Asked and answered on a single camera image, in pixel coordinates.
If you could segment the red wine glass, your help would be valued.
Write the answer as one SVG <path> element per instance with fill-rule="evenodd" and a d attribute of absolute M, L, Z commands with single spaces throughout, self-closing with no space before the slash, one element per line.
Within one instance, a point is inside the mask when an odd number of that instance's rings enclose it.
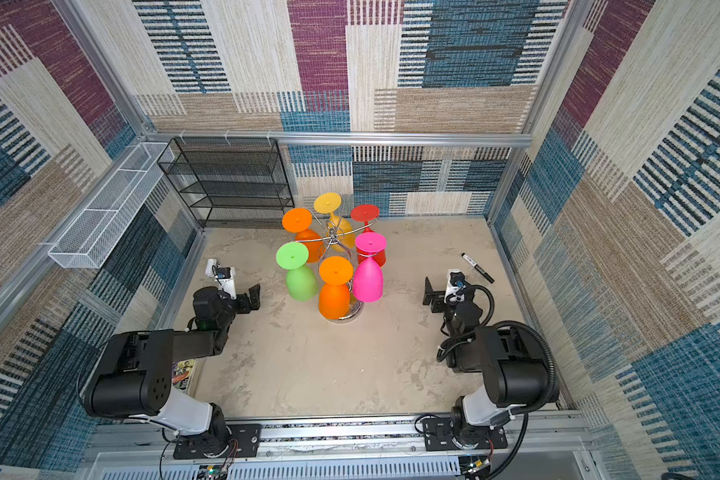
<path fill-rule="evenodd" d="M 379 218 L 380 209 L 372 204 L 362 204 L 354 207 L 350 216 L 354 221 L 364 223 L 362 233 L 374 233 L 371 225 Z M 386 263 L 386 253 L 384 250 L 375 253 L 372 258 L 380 267 L 383 267 Z"/>

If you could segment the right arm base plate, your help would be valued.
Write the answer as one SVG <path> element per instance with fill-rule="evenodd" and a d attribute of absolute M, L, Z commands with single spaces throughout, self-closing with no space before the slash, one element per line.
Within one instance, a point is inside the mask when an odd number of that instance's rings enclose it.
<path fill-rule="evenodd" d="M 456 426 L 450 418 L 421 415 L 414 421 L 427 451 L 496 450 L 506 449 L 508 441 L 499 428 L 475 427 L 469 424 Z"/>

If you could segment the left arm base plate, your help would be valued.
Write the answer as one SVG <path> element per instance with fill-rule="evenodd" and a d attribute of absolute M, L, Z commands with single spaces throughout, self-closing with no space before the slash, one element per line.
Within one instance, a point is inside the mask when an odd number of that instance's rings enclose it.
<path fill-rule="evenodd" d="M 253 458 L 261 438 L 261 424 L 227 425 L 220 433 L 179 436 L 174 460 Z"/>

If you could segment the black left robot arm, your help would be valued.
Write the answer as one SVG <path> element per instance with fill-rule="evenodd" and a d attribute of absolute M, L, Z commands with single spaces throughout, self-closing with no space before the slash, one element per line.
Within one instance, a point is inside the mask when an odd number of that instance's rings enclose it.
<path fill-rule="evenodd" d="M 261 426 L 230 426 L 220 406 L 173 386 L 173 367 L 184 360 L 220 355 L 238 315 L 261 306 L 256 284 L 235 297 L 216 287 L 193 294 L 194 318 L 186 331 L 130 331 L 112 336 L 82 391 L 92 417 L 137 419 L 176 433 L 173 458 L 253 458 Z"/>

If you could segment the pink wine glass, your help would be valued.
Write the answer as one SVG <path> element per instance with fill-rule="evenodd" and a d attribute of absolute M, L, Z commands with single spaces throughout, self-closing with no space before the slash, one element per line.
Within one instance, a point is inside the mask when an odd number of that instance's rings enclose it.
<path fill-rule="evenodd" d="M 383 296 L 384 276 L 374 256 L 385 250 L 386 238 L 379 233 L 365 232 L 357 236 L 355 247 L 359 263 L 353 279 L 353 293 L 361 302 L 376 302 Z"/>

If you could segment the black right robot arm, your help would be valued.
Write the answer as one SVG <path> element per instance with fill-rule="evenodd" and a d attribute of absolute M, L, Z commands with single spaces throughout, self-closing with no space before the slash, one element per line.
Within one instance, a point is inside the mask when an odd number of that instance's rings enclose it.
<path fill-rule="evenodd" d="M 449 273 L 443 290 L 424 283 L 423 304 L 443 315 L 436 360 L 455 373 L 481 376 L 480 386 L 457 398 L 447 417 L 414 421 L 428 451 L 488 450 L 508 446 L 504 427 L 559 395 L 551 348 L 532 327 L 515 320 L 495 322 L 496 302 L 483 285 L 460 271 Z"/>

